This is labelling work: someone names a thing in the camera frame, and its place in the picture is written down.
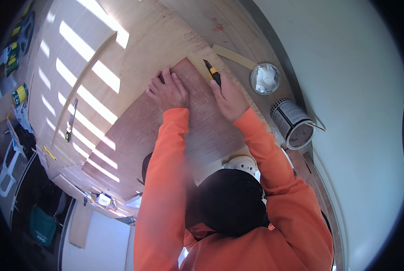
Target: orange sleeve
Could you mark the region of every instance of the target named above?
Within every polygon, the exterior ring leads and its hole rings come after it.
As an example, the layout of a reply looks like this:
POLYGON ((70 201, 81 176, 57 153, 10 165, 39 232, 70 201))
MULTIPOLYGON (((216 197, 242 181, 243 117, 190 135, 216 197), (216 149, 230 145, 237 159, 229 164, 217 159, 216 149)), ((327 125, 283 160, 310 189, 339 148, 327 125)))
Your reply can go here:
POLYGON ((186 212, 186 133, 188 109, 166 110, 137 215, 134 270, 178 270, 186 212))
POLYGON ((286 156, 252 108, 234 125, 258 163, 268 219, 309 270, 327 270, 333 261, 333 240, 312 188, 294 177, 286 156))

